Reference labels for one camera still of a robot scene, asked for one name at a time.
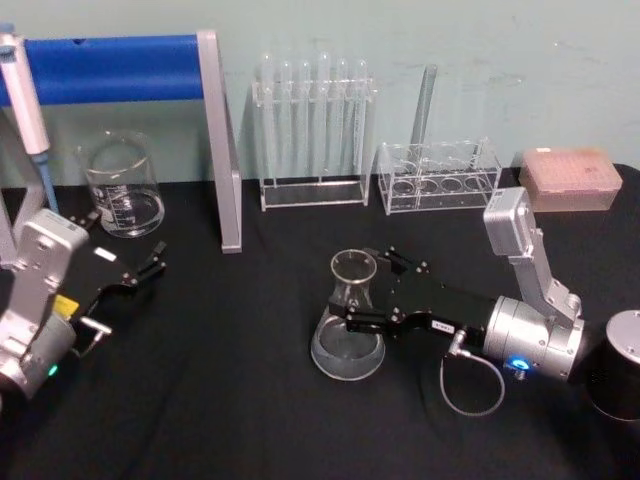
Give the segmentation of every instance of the blue indicator light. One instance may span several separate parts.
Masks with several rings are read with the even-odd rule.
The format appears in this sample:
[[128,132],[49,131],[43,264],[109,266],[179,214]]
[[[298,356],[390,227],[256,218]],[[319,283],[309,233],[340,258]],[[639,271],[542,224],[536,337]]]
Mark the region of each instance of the blue indicator light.
[[517,368],[518,370],[529,370],[529,364],[522,360],[521,358],[514,358],[511,360],[511,366]]

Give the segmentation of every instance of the blue metal frame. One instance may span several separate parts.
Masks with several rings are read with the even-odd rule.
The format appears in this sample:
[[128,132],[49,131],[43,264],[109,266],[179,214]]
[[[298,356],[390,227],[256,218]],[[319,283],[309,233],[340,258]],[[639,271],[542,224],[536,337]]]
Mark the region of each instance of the blue metal frame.
[[[203,98],[196,35],[26,40],[42,105]],[[9,106],[0,76],[0,106]]]

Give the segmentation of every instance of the pink box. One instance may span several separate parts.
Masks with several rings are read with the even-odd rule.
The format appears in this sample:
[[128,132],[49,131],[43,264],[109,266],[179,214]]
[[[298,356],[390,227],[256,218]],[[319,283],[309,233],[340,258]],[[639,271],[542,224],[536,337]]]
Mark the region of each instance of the pink box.
[[609,210],[622,178],[598,148],[536,148],[524,153],[520,184],[535,212]]

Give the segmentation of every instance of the yellow label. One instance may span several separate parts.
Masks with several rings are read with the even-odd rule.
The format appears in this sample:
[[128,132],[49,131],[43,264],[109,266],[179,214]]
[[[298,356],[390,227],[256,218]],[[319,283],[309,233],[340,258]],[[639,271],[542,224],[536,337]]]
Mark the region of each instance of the yellow label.
[[53,309],[65,318],[69,318],[76,313],[79,306],[78,302],[62,295],[56,295],[56,299],[53,302]]

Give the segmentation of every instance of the black tablecloth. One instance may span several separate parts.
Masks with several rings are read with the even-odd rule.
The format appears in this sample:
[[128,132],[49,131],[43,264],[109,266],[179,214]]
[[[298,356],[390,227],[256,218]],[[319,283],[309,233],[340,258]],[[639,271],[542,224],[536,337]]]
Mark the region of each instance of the black tablecloth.
[[[554,276],[599,325],[640,306],[640,172],[619,170],[624,186],[610,211],[536,215]],[[92,232],[130,261],[163,239],[168,269],[153,292],[106,302],[95,317],[114,335],[2,426],[3,477],[640,478],[640,429],[597,413],[582,388],[507,379],[494,415],[451,412],[437,381],[446,341],[424,333],[387,342],[384,364],[361,382],[331,380],[313,365],[309,341],[333,288],[329,260],[344,248],[394,245],[429,259],[447,284],[519,298],[481,209],[385,216],[372,188],[368,208],[261,213],[257,187],[244,186],[239,255],[220,251],[206,183],[163,185],[166,217],[147,237]],[[89,205],[84,188],[59,197],[68,214]],[[9,286],[5,272],[5,296]],[[475,394],[471,376],[458,383]]]

